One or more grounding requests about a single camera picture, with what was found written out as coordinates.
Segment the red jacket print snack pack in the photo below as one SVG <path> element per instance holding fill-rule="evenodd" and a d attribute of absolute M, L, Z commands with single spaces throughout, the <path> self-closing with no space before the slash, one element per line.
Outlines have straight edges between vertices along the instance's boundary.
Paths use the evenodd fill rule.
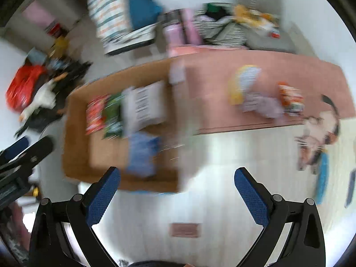
<path fill-rule="evenodd" d="M 91 100 L 86 108 L 86 134 L 95 133 L 105 126 L 103 111 L 110 95 L 101 95 Z"/>

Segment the dark blue phone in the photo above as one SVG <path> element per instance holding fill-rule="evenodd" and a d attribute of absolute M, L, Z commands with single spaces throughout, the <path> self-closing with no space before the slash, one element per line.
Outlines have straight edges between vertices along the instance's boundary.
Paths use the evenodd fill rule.
<path fill-rule="evenodd" d="M 350 173 L 349 184 L 348 184 L 348 192 L 345 201 L 345 208 L 348 208 L 352 202 L 354 189 L 355 189 L 355 173 L 356 169 L 353 169 Z"/>

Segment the orange snack bag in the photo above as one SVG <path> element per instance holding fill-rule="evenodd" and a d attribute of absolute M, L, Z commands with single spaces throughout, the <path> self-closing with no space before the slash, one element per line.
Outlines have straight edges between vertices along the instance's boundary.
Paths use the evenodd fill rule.
<path fill-rule="evenodd" d="M 301 116 L 305 107 L 301 91 L 287 83 L 279 83 L 278 91 L 284 112 L 289 116 Z"/>

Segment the white goose plush toy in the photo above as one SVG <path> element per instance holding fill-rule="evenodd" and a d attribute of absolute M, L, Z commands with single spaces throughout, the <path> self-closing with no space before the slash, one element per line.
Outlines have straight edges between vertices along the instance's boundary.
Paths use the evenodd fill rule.
<path fill-rule="evenodd" d="M 39 107 L 53 109 L 55 107 L 55 94 L 53 88 L 56 82 L 64 79 L 67 75 L 68 73 L 64 72 L 42 85 L 35 94 L 32 102 L 20 114 L 19 122 L 25 123 L 31 114 Z"/>

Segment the green wet wipes pack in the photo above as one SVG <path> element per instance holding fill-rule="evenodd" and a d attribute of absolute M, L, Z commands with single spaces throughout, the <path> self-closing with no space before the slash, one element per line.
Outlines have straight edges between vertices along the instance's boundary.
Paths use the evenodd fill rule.
<path fill-rule="evenodd" d="M 123 99 L 124 95 L 119 92 L 110 95 L 106 100 L 103 110 L 105 139 L 120 138 L 123 135 L 123 119 L 121 117 Z"/>

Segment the patterned black white bag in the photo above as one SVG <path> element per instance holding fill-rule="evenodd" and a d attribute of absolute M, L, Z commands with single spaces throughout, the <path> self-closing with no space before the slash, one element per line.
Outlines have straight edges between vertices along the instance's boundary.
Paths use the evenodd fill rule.
<path fill-rule="evenodd" d="M 194 12 L 193 25 L 203 42 L 230 48 L 246 45 L 246 35 L 234 20 L 231 3 L 206 3 Z"/>

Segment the yellow bag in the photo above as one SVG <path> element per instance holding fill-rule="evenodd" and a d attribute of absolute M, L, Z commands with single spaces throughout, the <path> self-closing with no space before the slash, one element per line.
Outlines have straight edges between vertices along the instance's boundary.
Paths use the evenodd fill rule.
<path fill-rule="evenodd" d="M 49 56 L 55 59 L 63 57 L 66 54 L 68 46 L 69 40 L 65 36 L 58 37 L 49 50 Z"/>

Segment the light blue tissue pack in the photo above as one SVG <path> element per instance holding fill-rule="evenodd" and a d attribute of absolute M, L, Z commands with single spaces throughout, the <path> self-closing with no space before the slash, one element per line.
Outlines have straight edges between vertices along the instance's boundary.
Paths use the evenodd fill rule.
<path fill-rule="evenodd" d="M 129 136 L 129 161 L 127 172 L 147 178 L 156 174 L 155 157 L 160 152 L 160 137 L 144 131 Z"/>

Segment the lilac cloth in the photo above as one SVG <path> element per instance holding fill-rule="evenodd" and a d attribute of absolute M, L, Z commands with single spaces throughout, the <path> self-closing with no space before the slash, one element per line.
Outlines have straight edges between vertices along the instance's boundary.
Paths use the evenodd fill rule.
<path fill-rule="evenodd" d="M 265 97 L 256 92 L 246 94 L 242 104 L 242 111 L 255 111 L 261 116 L 271 119 L 280 118 L 284 114 L 284 109 L 278 99 Z"/>

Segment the plaid and blue bedding pile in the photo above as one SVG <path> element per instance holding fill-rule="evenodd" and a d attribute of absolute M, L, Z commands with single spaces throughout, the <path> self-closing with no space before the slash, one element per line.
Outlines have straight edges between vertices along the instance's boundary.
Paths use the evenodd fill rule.
<path fill-rule="evenodd" d="M 154 25 L 163 12 L 154 0 L 87 0 L 87 9 L 102 42 Z"/>

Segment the grey cushioned chair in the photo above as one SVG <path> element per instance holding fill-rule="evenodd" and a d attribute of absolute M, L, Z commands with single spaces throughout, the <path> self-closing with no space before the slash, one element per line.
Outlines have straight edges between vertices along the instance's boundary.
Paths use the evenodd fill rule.
<path fill-rule="evenodd" d="M 235 21 L 252 50 L 295 53 L 290 36 L 280 27 L 282 0 L 235 0 Z"/>

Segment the white soft pillow pack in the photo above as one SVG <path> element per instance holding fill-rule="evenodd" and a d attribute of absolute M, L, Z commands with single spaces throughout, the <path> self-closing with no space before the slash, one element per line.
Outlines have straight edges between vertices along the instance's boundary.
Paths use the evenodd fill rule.
<path fill-rule="evenodd" d="M 124 134 L 163 123 L 167 119 L 165 83 L 163 80 L 144 87 L 129 87 L 123 91 Z"/>

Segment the blue fish plush toy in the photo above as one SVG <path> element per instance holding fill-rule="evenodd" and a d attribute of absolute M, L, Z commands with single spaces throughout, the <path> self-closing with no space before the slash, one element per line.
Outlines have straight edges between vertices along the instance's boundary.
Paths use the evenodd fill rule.
<path fill-rule="evenodd" d="M 320 160 L 318 164 L 318 179 L 316 185 L 315 202 L 320 205 L 325 197 L 327 186 L 328 186 L 328 175 L 329 175 L 329 157 L 326 152 L 322 152 L 320 155 Z"/>

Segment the pink suitcase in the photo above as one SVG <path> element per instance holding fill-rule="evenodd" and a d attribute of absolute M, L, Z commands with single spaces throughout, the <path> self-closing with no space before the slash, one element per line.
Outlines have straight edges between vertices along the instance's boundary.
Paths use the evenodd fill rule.
<path fill-rule="evenodd" d="M 161 16 L 163 33 L 169 47 L 181 45 L 202 45 L 203 40 L 194 26 L 194 11 L 181 8 Z"/>

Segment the brown cardboard box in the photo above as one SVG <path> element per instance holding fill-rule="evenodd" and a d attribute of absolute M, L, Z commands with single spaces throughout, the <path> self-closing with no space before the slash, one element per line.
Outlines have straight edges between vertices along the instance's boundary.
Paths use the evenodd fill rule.
<path fill-rule="evenodd" d="M 119 188 L 128 191 L 178 193 L 183 189 L 183 169 L 179 165 L 179 136 L 173 86 L 169 84 L 173 59 L 153 61 L 97 79 L 74 90 L 67 98 L 66 125 L 62 167 L 68 178 L 87 183 L 98 181 L 114 166 L 121 173 Z M 167 119 L 150 125 L 144 131 L 161 139 L 160 152 L 152 158 L 156 173 L 148 178 L 129 174 L 129 141 L 126 138 L 105 139 L 103 130 L 86 132 L 87 104 L 96 97 L 116 94 L 124 89 L 143 87 L 164 81 Z"/>

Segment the red plastic bag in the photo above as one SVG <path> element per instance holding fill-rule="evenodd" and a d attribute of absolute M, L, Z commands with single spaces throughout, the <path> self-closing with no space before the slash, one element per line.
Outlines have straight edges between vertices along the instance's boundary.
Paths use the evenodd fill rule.
<path fill-rule="evenodd" d="M 9 108 L 22 112 L 31 103 L 35 84 L 47 70 L 40 65 L 23 65 L 16 72 L 6 92 L 6 102 Z"/>

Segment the grey round stool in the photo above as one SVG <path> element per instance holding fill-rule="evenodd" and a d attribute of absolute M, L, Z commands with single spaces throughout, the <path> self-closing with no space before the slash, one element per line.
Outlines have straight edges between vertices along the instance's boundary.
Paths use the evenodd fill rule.
<path fill-rule="evenodd" d="M 43 130 L 39 137 L 42 139 L 49 136 L 54 144 L 52 153 L 38 165 L 42 195 L 53 202 L 67 201 L 79 192 L 78 183 L 67 179 L 62 168 L 64 128 L 64 120 L 53 122 Z"/>

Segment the white metal chair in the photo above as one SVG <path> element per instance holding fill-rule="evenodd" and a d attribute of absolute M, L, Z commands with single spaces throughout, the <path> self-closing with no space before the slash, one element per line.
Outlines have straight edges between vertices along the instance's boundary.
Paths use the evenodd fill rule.
<path fill-rule="evenodd" d="M 156 40 L 157 25 L 157 23 L 151 24 L 105 41 L 103 43 L 105 54 L 109 56 L 119 55 L 153 44 Z"/>

